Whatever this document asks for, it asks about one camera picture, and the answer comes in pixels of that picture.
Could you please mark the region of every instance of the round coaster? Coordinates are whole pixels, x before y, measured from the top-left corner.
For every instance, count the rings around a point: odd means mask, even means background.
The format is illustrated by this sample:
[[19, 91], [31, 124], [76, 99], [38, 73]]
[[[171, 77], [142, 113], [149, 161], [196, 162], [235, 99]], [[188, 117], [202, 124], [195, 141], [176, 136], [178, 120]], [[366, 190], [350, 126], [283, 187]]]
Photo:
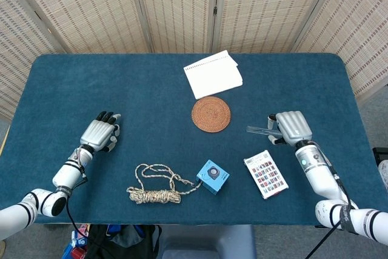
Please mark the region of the round coaster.
[[192, 120], [197, 127], [205, 132], [220, 132], [230, 122], [230, 109], [225, 101], [218, 97], [204, 97], [194, 104]]

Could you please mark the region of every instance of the blue box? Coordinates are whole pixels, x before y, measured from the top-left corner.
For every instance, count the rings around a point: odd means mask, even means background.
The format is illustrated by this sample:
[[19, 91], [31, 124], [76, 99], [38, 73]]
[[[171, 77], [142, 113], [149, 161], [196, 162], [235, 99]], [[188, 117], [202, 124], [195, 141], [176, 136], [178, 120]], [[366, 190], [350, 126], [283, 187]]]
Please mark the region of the blue box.
[[228, 177], [229, 174], [224, 169], [212, 160], [207, 160], [204, 167], [196, 175], [196, 180], [202, 180], [207, 190], [212, 194], [217, 194]]

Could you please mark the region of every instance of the robotic hand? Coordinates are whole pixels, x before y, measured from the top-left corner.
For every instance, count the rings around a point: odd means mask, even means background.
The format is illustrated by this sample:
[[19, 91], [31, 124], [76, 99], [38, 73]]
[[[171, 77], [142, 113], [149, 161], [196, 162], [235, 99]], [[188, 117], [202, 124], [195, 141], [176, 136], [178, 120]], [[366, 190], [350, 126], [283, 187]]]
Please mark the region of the robotic hand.
[[[273, 130], [274, 123], [278, 130]], [[317, 143], [312, 141], [312, 131], [303, 114], [282, 112], [269, 115], [268, 129], [248, 127], [248, 132], [268, 135], [272, 144], [289, 144], [296, 147], [298, 159], [314, 192], [328, 200], [318, 202], [315, 215], [325, 227], [335, 227], [371, 238], [388, 245], [388, 214], [375, 209], [358, 209]]]
[[20, 203], [0, 210], [0, 241], [31, 225], [38, 214], [55, 217], [62, 212], [73, 189], [87, 182], [85, 168], [93, 154], [100, 150], [110, 152], [116, 146], [120, 126], [115, 123], [119, 118], [119, 114], [101, 112], [90, 123], [81, 137], [81, 145], [54, 176], [54, 192], [34, 189]]

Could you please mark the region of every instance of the floor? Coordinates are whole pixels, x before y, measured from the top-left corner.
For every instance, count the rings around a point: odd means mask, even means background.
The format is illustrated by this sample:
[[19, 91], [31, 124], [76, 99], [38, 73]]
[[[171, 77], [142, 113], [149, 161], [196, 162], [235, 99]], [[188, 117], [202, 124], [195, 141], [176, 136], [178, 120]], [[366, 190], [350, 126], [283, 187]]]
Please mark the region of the floor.
[[[371, 148], [388, 147], [388, 87], [362, 105], [360, 114]], [[7, 123], [0, 120], [0, 140], [6, 130]], [[69, 225], [32, 225], [6, 239], [3, 259], [61, 258], [71, 230]], [[304, 258], [326, 233], [312, 226], [255, 226], [257, 257]], [[388, 246], [336, 231], [312, 258], [388, 258]]]

